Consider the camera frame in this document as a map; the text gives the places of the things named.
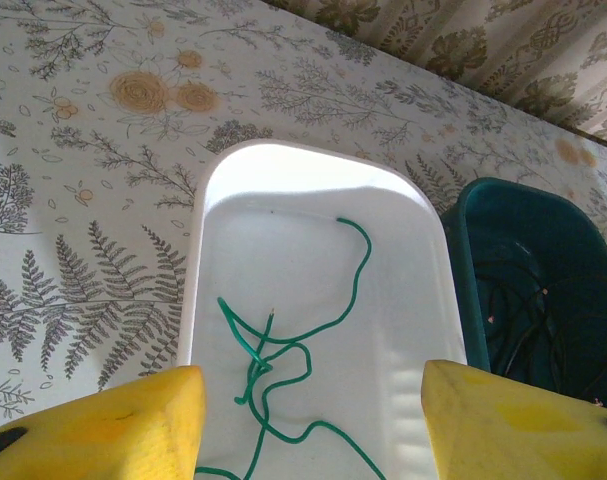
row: fabric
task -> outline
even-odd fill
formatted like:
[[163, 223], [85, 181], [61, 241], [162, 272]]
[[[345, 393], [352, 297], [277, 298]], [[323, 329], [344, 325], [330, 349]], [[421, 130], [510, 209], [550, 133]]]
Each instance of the fabric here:
[[607, 0], [266, 0], [607, 141]]
[[200, 179], [257, 138], [438, 212], [480, 176], [539, 187], [607, 240], [607, 148], [286, 11], [0, 0], [0, 424], [171, 365]]

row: patterned tablecloth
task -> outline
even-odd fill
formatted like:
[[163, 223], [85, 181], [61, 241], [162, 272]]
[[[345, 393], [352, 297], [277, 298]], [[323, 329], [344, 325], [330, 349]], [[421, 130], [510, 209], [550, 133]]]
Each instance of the patterned tablecloth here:
[[161, 370], [199, 176], [275, 138], [479, 176], [607, 239], [607, 149], [258, 0], [0, 0], [0, 424]]

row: green wire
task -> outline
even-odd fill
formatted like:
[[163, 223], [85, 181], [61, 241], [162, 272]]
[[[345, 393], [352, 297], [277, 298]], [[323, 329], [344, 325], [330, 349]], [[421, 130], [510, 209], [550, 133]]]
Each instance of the green wire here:
[[[279, 440], [285, 443], [297, 445], [304, 442], [310, 436], [312, 431], [316, 428], [325, 428], [336, 433], [345, 442], [347, 442], [350, 447], [352, 447], [352, 449], [363, 459], [363, 461], [370, 467], [370, 469], [380, 480], [385, 480], [385, 476], [383, 475], [383, 473], [379, 470], [379, 468], [372, 461], [372, 459], [368, 457], [368, 455], [361, 449], [361, 447], [359, 447], [357, 443], [352, 440], [352, 438], [347, 433], [345, 433], [343, 430], [329, 422], [326, 422], [324, 420], [314, 421], [307, 426], [307, 428], [303, 431], [301, 435], [296, 437], [290, 437], [288, 435], [285, 435], [270, 424], [270, 408], [268, 404], [268, 395], [270, 394], [270, 392], [278, 388], [283, 388], [297, 383], [301, 383], [312, 375], [312, 355], [310, 353], [310, 350], [300, 342], [324, 330], [327, 330], [328, 328], [337, 326], [350, 314], [354, 307], [354, 304], [356, 303], [358, 284], [361, 272], [363, 271], [365, 264], [368, 262], [370, 255], [372, 254], [372, 242], [370, 240], [370, 237], [360, 225], [354, 223], [351, 220], [341, 217], [337, 218], [336, 221], [349, 225], [356, 229], [363, 236], [365, 242], [367, 243], [367, 252], [365, 253], [363, 260], [359, 264], [354, 274], [354, 281], [352, 282], [352, 296], [347, 307], [337, 319], [332, 320], [331, 322], [325, 323], [319, 327], [316, 327], [306, 333], [297, 335], [295, 337], [274, 338], [270, 337], [270, 331], [272, 329], [272, 323], [274, 320], [274, 311], [272, 311], [268, 317], [265, 331], [259, 332], [258, 330], [251, 327], [248, 323], [246, 323], [241, 317], [239, 317], [225, 302], [225, 300], [223, 300], [221, 297], [217, 299], [219, 307], [221, 308], [221, 311], [223, 312], [223, 315], [225, 316], [225, 319], [228, 325], [230, 326], [230, 330], [232, 331], [234, 338], [252, 358], [252, 361], [250, 362], [246, 373], [247, 386], [243, 392], [243, 396], [234, 398], [234, 402], [237, 405], [244, 405], [248, 403], [252, 415], [254, 416], [256, 421], [261, 425], [261, 432], [259, 433], [259, 436], [256, 441], [256, 447], [254, 449], [252, 461], [250, 463], [250, 466], [248, 467], [247, 472], [243, 476], [243, 480], [250, 480], [250, 478], [252, 477], [252, 474], [254, 473], [254, 470], [256, 469], [256, 466], [258, 464], [259, 457], [263, 448], [265, 435], [267, 433], [271, 434], [272, 436], [278, 438]], [[252, 348], [250, 344], [243, 338], [243, 336], [239, 332], [237, 324], [247, 333], [259, 339], [259, 344], [256, 349]], [[266, 343], [284, 346], [280, 348], [276, 353], [266, 356], [265, 358], [261, 358], [261, 352]], [[272, 365], [270, 364], [270, 362], [287, 354], [293, 349], [297, 349], [303, 352], [305, 356], [306, 365], [305, 373], [287, 380], [275, 382], [267, 386], [261, 395], [261, 406], [263, 408], [263, 414], [261, 415], [256, 406], [254, 396], [252, 394], [252, 392], [254, 391], [254, 387], [256, 386], [256, 383], [259, 378], [261, 378], [263, 375], [269, 373], [272, 370]], [[225, 477], [230, 480], [241, 480], [241, 477], [235, 475], [230, 471], [220, 468], [197, 467], [196, 473], [205, 473], [219, 477]]]

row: patterned curtain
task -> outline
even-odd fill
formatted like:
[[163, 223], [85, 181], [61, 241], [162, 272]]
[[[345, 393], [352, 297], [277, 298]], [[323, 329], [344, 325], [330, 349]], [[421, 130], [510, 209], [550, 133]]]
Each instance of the patterned curtain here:
[[607, 0], [266, 0], [607, 142]]

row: yellow plastic block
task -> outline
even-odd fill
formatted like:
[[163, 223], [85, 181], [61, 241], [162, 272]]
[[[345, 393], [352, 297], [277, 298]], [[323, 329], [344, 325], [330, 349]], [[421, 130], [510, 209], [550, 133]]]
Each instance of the yellow plastic block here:
[[190, 480], [205, 421], [198, 367], [167, 372], [8, 423], [0, 480]]
[[607, 408], [445, 360], [421, 403], [441, 480], [607, 480]]

